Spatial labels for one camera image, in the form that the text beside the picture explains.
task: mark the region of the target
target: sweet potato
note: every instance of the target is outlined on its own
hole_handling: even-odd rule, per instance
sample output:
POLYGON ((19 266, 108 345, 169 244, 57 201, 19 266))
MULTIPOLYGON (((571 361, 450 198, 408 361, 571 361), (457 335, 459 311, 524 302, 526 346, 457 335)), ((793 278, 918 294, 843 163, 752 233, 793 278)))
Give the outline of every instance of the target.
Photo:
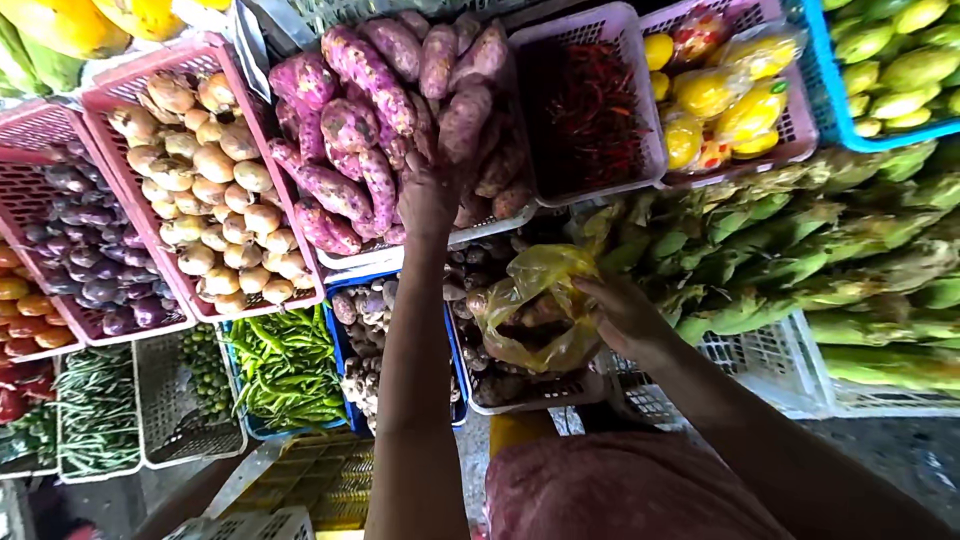
POLYGON ((423 15, 414 10, 403 10, 394 15, 394 17, 396 17, 396 20, 403 24, 403 26, 407 27, 410 32, 413 32, 420 41, 423 41, 427 33, 430 32, 430 23, 423 18, 423 15))
POLYGON ((480 21, 471 12, 465 12, 453 21, 453 29, 457 32, 457 56, 466 53, 473 43, 473 39, 483 27, 480 21))
POLYGON ((495 81, 500 68, 507 62, 507 33, 499 20, 495 20, 487 30, 484 30, 473 45, 470 46, 450 73, 449 89, 467 76, 479 75, 486 80, 495 81))
POLYGON ((321 48, 330 67, 344 79, 357 83, 395 132, 413 134, 417 122, 413 106, 390 67, 369 43, 339 24, 324 32, 321 48))
POLYGON ((297 116, 297 110, 282 98, 276 102, 276 120, 284 138, 297 140, 300 137, 300 117, 297 116))
POLYGON ((318 110, 300 115, 300 159, 304 163, 322 163, 326 158, 321 120, 318 110))
POLYGON ((320 110, 333 99, 337 79, 318 52, 291 57, 270 70, 270 88, 298 112, 320 110))
POLYGON ((316 199, 304 197, 294 205, 294 219, 308 242, 328 253, 360 253, 360 236, 342 216, 326 211, 316 199))
POLYGON ((508 139, 480 168, 480 182, 473 192, 481 197, 495 197, 520 172, 525 160, 526 153, 520 145, 508 139))
POLYGON ((384 234, 394 220, 396 209, 396 184, 387 157, 377 148, 360 153, 360 170, 367 181, 367 189, 373 200, 373 230, 377 236, 384 234))
POLYGON ((357 32, 380 51, 401 79, 413 83, 420 76, 420 40, 401 23, 374 19, 358 26, 357 32))
POLYGON ((514 217, 520 212, 520 209, 527 205, 533 192, 527 186, 524 179, 517 178, 493 197, 493 216, 497 219, 507 219, 514 217))
POLYGON ((450 87, 450 72, 457 61, 457 32, 445 24, 430 29, 423 39, 420 60, 420 93, 426 99, 444 99, 450 87))
POLYGON ((438 149, 443 160, 459 164, 473 159, 484 122, 490 116, 493 95, 486 86, 468 86, 458 91, 440 115, 438 149))
POLYGON ((363 171, 360 170, 360 159, 351 152, 341 152, 334 148, 330 141, 324 141, 326 158, 333 163, 333 167, 340 171, 340 174, 351 180, 360 182, 363 180, 363 171))

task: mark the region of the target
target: pink plastic basket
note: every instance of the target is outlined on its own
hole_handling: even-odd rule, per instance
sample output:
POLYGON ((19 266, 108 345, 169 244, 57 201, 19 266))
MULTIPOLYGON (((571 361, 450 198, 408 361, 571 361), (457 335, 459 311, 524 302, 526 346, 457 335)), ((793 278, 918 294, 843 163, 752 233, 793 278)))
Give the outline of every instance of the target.
MULTIPOLYGON (((673 32, 684 18, 697 6, 707 6, 722 12, 728 22, 733 25, 733 31, 743 32, 764 22, 783 18, 778 0, 684 0, 669 8, 652 12, 640 18, 639 29, 644 36, 661 32, 673 32)), ((663 182, 670 186, 698 187, 707 184, 716 184, 727 178, 744 173, 763 172, 775 165, 783 165, 796 161, 803 161, 813 154, 817 148, 817 126, 810 114, 810 106, 806 99, 804 79, 800 75, 800 68, 796 62, 790 63, 783 70, 782 76, 789 82, 787 89, 786 109, 777 122, 777 132, 780 142, 768 154, 755 160, 736 161, 719 171, 702 175, 685 175, 667 173, 663 182)))
MULTIPOLYGON (((43 173, 36 169, 36 165, 52 163, 42 151, 51 144, 63 144, 77 139, 89 151, 107 182, 114 185, 103 156, 93 144, 93 139, 78 112, 37 100, 0 114, 0 233, 20 255, 24 266, 30 270, 44 291, 50 290, 46 281, 50 271, 37 264, 36 253, 29 249, 29 242, 21 226, 41 221, 47 215, 51 199, 57 196, 57 191, 44 181, 43 173)), ((136 223, 126 206, 125 210, 137 231, 143 234, 141 226, 136 223)), ((148 248, 151 248, 149 251, 156 258, 156 248, 148 248)), ((162 270, 161 275, 170 283, 162 270)), ((155 329, 114 336, 103 333, 101 325, 107 314, 105 311, 80 307, 72 298, 66 296, 54 297, 52 302, 81 343, 101 346, 179 331, 197 324, 180 295, 177 301, 183 316, 169 317, 162 326, 155 329)), ((69 351, 57 350, 57 354, 66 352, 69 351)), ((41 353, 22 356, 18 361, 42 357, 37 355, 41 353)))
MULTIPOLYGON (((260 153, 267 152, 267 137, 264 135, 264 122, 269 117, 264 113, 266 105, 253 97, 249 91, 238 91, 247 88, 247 83, 237 71, 234 59, 235 52, 231 45, 221 37, 213 34, 203 34, 197 37, 182 39, 162 50, 140 57, 134 61, 105 71, 94 77, 94 88, 84 92, 81 102, 84 106, 84 121, 90 128, 97 146, 103 152, 104 160, 109 165, 118 184, 117 196, 123 201, 124 207, 129 208, 131 219, 137 219, 143 225, 144 240, 154 246, 163 245, 159 237, 161 219, 150 207, 149 201, 140 191, 142 177, 134 172, 127 163, 127 142, 124 137, 116 133, 107 122, 107 114, 114 107, 125 102, 136 102, 136 94, 147 84, 147 78, 158 70, 173 71, 190 75, 211 75, 223 71, 227 75, 230 87, 233 88, 244 116, 248 119, 253 138, 256 140, 260 153)), ((320 267, 314 255, 312 246, 307 243, 303 231, 293 219, 293 205, 291 191, 284 182, 273 160, 264 159, 270 175, 276 186, 280 200, 283 203, 287 220, 291 224, 297 242, 301 246, 300 252, 307 268, 322 278, 320 267)), ((186 299, 196 316, 204 322, 216 323, 240 317, 250 317, 272 313, 279 310, 265 301, 259 300, 241 313, 222 315, 214 310, 213 304, 200 299, 196 292, 197 278, 183 274, 177 267, 177 260, 173 254, 157 249, 157 260, 163 265, 166 274, 170 275, 170 286, 178 290, 186 299)), ((308 307, 320 303, 324 299, 322 280, 317 279, 317 288, 309 291, 299 291, 299 296, 284 304, 287 309, 308 307)))

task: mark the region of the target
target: plastic bag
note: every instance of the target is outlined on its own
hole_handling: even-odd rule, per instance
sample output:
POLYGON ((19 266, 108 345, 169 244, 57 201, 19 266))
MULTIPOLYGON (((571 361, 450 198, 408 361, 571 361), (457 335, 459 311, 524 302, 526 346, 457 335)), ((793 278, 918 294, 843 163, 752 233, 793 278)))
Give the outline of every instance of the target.
POLYGON ((599 277, 593 257, 570 244, 531 247, 507 265, 510 278, 494 283, 486 303, 468 298, 470 311, 483 333, 484 347, 494 358, 533 370, 566 372, 584 366, 596 352, 600 336, 590 320, 595 301, 573 286, 573 276, 599 277), (553 295, 573 327, 538 351, 505 337, 497 327, 541 292, 553 295))
POLYGON ((731 37, 708 61, 742 68, 751 80, 779 74, 804 53, 806 31, 785 20, 765 22, 731 37))
POLYGON ((731 32, 723 14, 706 6, 697 6, 673 33, 671 65, 683 69, 708 58, 731 32))

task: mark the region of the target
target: yellow plastic bag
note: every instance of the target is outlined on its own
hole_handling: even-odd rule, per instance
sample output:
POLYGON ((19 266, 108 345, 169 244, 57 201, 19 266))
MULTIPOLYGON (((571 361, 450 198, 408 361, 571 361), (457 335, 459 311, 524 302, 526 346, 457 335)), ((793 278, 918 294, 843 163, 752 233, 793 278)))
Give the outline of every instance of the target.
POLYGON ((537 373, 583 367, 600 343, 589 317, 596 303, 574 287, 570 278, 599 277, 593 257, 569 244, 536 245, 507 265, 507 275, 510 278, 494 283, 487 291, 484 306, 468 299, 487 353, 537 373), (500 334, 497 327, 543 291, 553 295, 573 327, 539 351, 528 351, 519 341, 500 334))

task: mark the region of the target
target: yellow fruit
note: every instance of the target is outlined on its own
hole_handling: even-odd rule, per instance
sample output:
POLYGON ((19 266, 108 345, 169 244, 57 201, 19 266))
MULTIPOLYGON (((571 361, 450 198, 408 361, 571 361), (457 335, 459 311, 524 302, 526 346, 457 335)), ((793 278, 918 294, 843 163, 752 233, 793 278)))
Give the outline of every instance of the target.
POLYGON ((667 92, 670 91, 670 78, 659 71, 650 73, 650 85, 654 89, 654 100, 660 102, 666 99, 667 92))
POLYGON ((663 124, 663 141, 668 156, 667 168, 677 170, 690 164, 697 157, 700 145, 704 142, 704 128, 700 122, 687 113, 669 115, 669 121, 663 124))
POLYGON ((735 146, 773 128, 786 107, 786 87, 787 82, 779 79, 758 81, 720 115, 715 131, 717 140, 735 146))
POLYGON ((163 41, 183 28, 183 21, 170 12, 172 0, 93 0, 114 24, 134 37, 163 41))
POLYGON ((733 157, 738 160, 752 160, 770 152, 778 142, 780 142, 780 134, 777 130, 770 130, 754 140, 734 146, 733 157))
POLYGON ((652 34, 643 39, 643 50, 650 71, 663 68, 673 56, 673 39, 667 34, 652 34))
POLYGON ((90 0, 0 0, 0 13, 19 32, 68 57, 108 58, 130 43, 90 0))

